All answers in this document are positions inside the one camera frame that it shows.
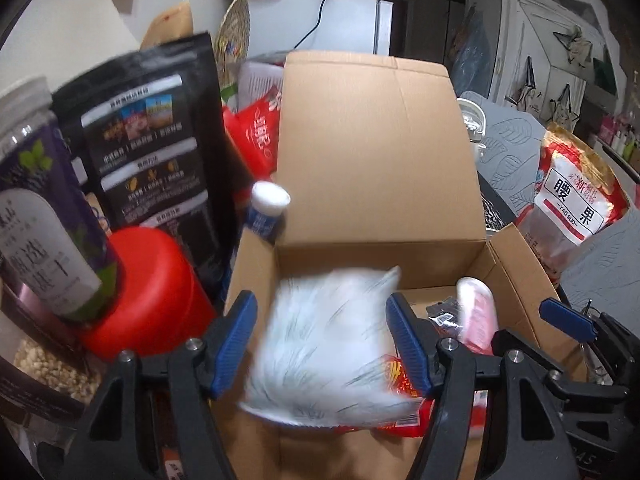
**open cardboard box lid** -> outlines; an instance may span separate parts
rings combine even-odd
[[[292,200],[279,245],[484,240],[476,166],[442,65],[293,52],[282,95],[277,182]]]

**shelf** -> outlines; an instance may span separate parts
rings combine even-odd
[[[625,170],[625,173],[628,174],[629,177],[636,183],[640,184],[640,174],[631,165],[621,156],[619,156],[616,152],[611,149],[611,146],[605,144],[600,137],[597,137],[596,140],[602,145],[602,149],[607,155],[609,155],[613,160],[617,162],[617,164]]]

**purple bottle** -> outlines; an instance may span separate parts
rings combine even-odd
[[[0,95],[0,253],[57,316],[99,318],[119,262],[71,166],[44,77]]]

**white bottle cap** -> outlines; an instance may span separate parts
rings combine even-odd
[[[258,212],[266,216],[278,217],[291,202],[289,193],[278,184],[259,180],[251,190],[251,205]]]
[[[0,137],[34,112],[51,105],[44,76],[23,79],[0,94]]]

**black power cord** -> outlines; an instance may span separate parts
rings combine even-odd
[[[324,7],[325,1],[326,0],[322,0],[322,2],[320,2],[320,9],[318,10],[318,22],[314,25],[314,28],[312,28],[308,33],[305,34],[304,38],[296,43],[296,46],[293,48],[293,50],[296,50],[300,46],[300,44],[302,44],[302,42],[305,41],[306,38],[308,38],[311,33],[320,26],[320,20],[322,20],[322,8]]]

